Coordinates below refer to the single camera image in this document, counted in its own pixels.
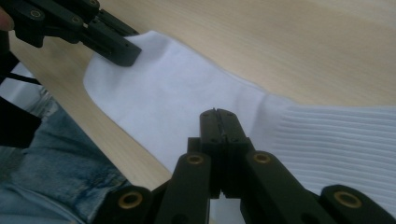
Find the screw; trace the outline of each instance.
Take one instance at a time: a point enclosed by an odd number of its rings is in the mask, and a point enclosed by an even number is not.
[[[191,156],[187,157],[187,161],[190,164],[196,165],[196,164],[202,163],[204,161],[204,158],[202,156],[198,156],[198,155],[191,155]]]
[[[77,16],[74,16],[72,18],[72,22],[79,23],[79,22],[81,22],[81,19],[79,17],[77,17]]]
[[[35,9],[30,11],[30,15],[32,15],[33,17],[40,17],[41,13]]]
[[[119,199],[119,207],[122,209],[131,209],[137,207],[143,202],[143,195],[137,191],[131,191],[123,194]]]
[[[355,195],[348,193],[346,191],[336,191],[334,193],[334,198],[342,204],[343,206],[349,208],[360,208],[361,207],[361,200],[356,197]]]

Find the wooden table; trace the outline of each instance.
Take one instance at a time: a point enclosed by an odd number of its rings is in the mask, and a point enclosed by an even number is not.
[[[138,32],[176,38],[219,66],[301,104],[396,105],[396,2],[391,0],[100,0]],[[78,125],[138,186],[170,173],[91,101],[92,52],[46,38],[11,48]]]

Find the white sock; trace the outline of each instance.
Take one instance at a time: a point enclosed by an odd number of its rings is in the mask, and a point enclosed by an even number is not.
[[[257,150],[275,154],[307,189],[347,185],[396,216],[396,107],[298,105],[168,36],[148,32],[130,40],[142,49],[135,64],[119,67],[95,55],[85,88],[169,171],[186,152],[188,137],[199,137],[199,115],[222,108],[237,115]],[[224,215],[235,205],[212,204],[212,217],[239,223],[239,213]]]

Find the blue denim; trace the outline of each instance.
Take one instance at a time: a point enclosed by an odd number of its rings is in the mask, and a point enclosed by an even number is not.
[[[0,183],[0,223],[91,223],[106,195],[128,184],[59,109],[43,122],[21,165]]]

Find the light wood surface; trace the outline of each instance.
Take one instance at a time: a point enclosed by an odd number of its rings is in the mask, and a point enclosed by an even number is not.
[[[393,0],[100,0],[138,32],[170,35],[240,77],[309,105],[396,105]],[[92,52],[46,38],[11,47],[138,186],[170,175],[106,117],[82,85]]]

